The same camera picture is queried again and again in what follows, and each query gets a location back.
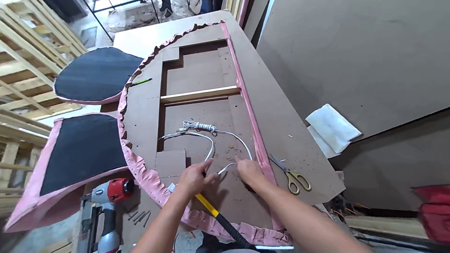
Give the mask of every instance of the red cloth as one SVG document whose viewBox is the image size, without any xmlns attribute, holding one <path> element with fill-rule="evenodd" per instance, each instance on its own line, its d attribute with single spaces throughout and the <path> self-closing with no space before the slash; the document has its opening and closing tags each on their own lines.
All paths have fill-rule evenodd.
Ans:
<svg viewBox="0 0 450 253">
<path fill-rule="evenodd" d="M 413 188 L 425 203 L 419 207 L 419 219 L 428 237 L 450 244 L 450 185 Z"/>
</svg>

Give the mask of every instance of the nail gun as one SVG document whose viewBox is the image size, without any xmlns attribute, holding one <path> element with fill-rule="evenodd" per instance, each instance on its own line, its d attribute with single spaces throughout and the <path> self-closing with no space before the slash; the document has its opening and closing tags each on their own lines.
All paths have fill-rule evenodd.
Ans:
<svg viewBox="0 0 450 253">
<path fill-rule="evenodd" d="M 120 238 L 116 232 L 116 210 L 114 204 L 131 197 L 134 181 L 117 178 L 95 187 L 81 198 L 81 228 L 77 253 L 115 253 L 119 250 Z M 104 213 L 102 237 L 95 242 L 98 218 Z"/>
</svg>

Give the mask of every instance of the white electrical cord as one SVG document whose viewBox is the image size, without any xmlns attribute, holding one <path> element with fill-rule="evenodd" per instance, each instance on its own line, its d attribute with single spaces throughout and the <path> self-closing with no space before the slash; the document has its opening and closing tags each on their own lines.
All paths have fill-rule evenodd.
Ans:
<svg viewBox="0 0 450 253">
<path fill-rule="evenodd" d="M 183 135 L 183 134 L 191 134 L 191 135 L 202 136 L 202 137 L 208 138 L 211 141 L 212 146 L 211 146 L 211 149 L 209 150 L 208 155 L 206 156 L 205 161 L 207 161 L 209 159 L 209 156 L 212 153 L 212 150 L 214 149 L 214 141 L 212 141 L 212 139 L 209 138 L 208 136 L 205 136 L 205 135 L 202 135 L 202 134 L 198 134 L 198 133 L 194 133 L 194 132 L 189 132 L 188 130 L 189 129 L 198 129 L 198 130 L 210 131 L 212 134 L 214 134 L 214 133 L 229 134 L 229 135 L 232 135 L 232 136 L 236 137 L 236 139 L 238 139 L 244 145 L 245 149 L 247 150 L 248 156 L 250 157 L 250 160 L 253 160 L 252 154 L 250 153 L 250 150 L 248 149 L 248 147 L 245 144 L 245 142 L 241 138 L 239 138 L 239 136 L 235 135 L 234 133 L 226 132 L 226 131 L 220 131 L 220 130 L 217 129 L 217 127 L 215 127 L 213 125 L 203 124 L 203 123 L 195 122 L 195 121 L 187 121 L 187 120 L 185 120 L 185 121 L 183 121 L 183 126 L 184 126 L 184 128 L 180 128 L 177 131 L 177 133 L 164 135 L 163 137 L 159 138 L 158 140 L 160 140 L 160 139 L 164 139 L 165 140 L 167 138 L 180 136 L 180 135 Z M 228 164 L 227 166 L 225 166 L 225 168 L 221 169 L 218 174 L 220 175 L 222 172 L 224 172 L 228 168 L 228 166 L 230 166 L 232 164 L 236 164 L 236 163 Z"/>
</svg>

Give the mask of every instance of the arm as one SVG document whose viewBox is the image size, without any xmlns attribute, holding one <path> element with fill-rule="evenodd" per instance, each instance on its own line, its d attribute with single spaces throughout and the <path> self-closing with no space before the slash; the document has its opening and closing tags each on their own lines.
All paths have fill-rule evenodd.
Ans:
<svg viewBox="0 0 450 253">
<path fill-rule="evenodd" d="M 217 173 L 207 177 L 202 175 L 208 170 L 211 163 L 212 159 L 209 159 L 184 170 L 175 191 L 136 244 L 133 253 L 172 252 L 176 231 L 189 201 L 218 178 Z"/>
<path fill-rule="evenodd" d="M 292 238 L 307 252 L 372 252 L 315 208 L 271 184 L 257 162 L 239 158 L 236 162 L 242 179 L 267 202 Z"/>
</svg>

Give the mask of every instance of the yellow hammer handle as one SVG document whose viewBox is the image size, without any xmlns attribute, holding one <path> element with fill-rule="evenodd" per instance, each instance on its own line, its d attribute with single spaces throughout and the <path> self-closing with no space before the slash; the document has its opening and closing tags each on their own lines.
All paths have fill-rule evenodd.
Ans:
<svg viewBox="0 0 450 253">
<path fill-rule="evenodd" d="M 195 197 L 202 202 L 202 204 L 208 209 L 208 211 L 214 216 L 217 217 L 219 215 L 219 212 L 203 197 L 202 194 L 197 194 Z"/>
</svg>

